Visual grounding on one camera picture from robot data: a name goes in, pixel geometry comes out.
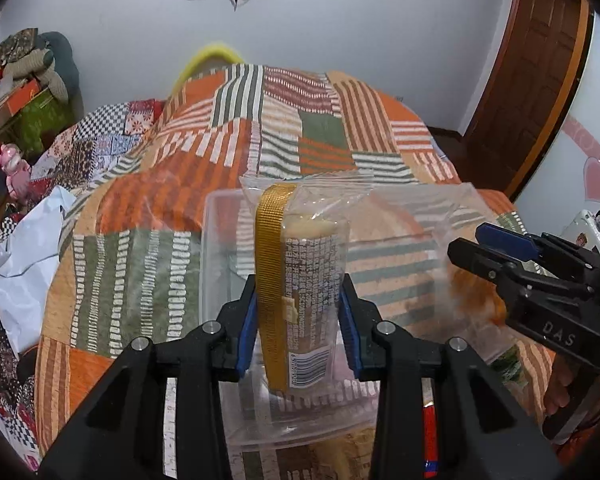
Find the transparent plastic box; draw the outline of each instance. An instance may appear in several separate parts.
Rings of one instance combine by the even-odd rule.
[[[447,245],[494,221],[473,186],[374,185],[357,212],[346,272],[360,298],[374,301],[384,319],[414,336],[437,342],[462,336],[487,361],[510,348],[507,329],[458,314],[449,294]],[[242,190],[210,193],[203,222],[200,323],[240,298],[254,273],[253,218]],[[373,425],[379,383],[353,378],[338,334],[329,395],[300,399],[270,392],[259,339],[245,377],[221,383],[220,392],[228,446],[255,450],[300,446]]]

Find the brown door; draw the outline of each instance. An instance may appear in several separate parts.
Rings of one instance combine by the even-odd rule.
[[[586,0],[514,0],[491,77],[464,136],[475,187],[520,191],[570,104]]]

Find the white wall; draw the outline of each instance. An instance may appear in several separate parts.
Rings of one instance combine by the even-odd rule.
[[[498,14],[498,20],[496,22],[493,38],[491,39],[489,51],[487,52],[487,56],[484,61],[484,66],[482,67],[482,72],[480,73],[480,77],[478,78],[478,83],[475,85],[474,93],[469,99],[469,104],[466,107],[464,116],[462,117],[462,119],[460,120],[460,124],[458,125],[457,131],[461,135],[464,135],[466,133],[469,124],[471,123],[471,119],[474,117],[475,109],[480,103],[480,99],[482,98],[484,89],[486,88],[487,83],[489,81],[489,77],[491,76],[491,70],[493,69],[493,65],[496,63],[498,51],[500,50],[502,38],[504,37],[504,31],[507,28],[507,22],[509,21],[509,13],[511,11],[512,1],[513,0],[502,0],[500,3],[500,12]]]
[[[580,86],[569,114],[600,143],[600,17],[593,36]],[[585,200],[583,170],[587,155],[560,131],[534,176],[516,200],[530,232],[559,235],[582,209],[594,214],[599,202]]]
[[[164,98],[197,49],[224,41],[244,59],[343,70],[456,129],[490,49],[502,0],[9,0],[0,40],[59,30],[74,47],[86,111]]]

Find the white barcode label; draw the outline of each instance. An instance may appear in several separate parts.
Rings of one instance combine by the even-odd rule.
[[[330,346],[317,348],[306,354],[289,352],[289,386],[308,388],[327,374]]]

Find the pink bear figurine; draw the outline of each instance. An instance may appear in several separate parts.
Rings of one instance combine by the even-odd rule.
[[[29,195],[31,167],[20,156],[15,144],[3,144],[0,147],[0,166],[7,174],[7,190],[13,200],[24,202]]]

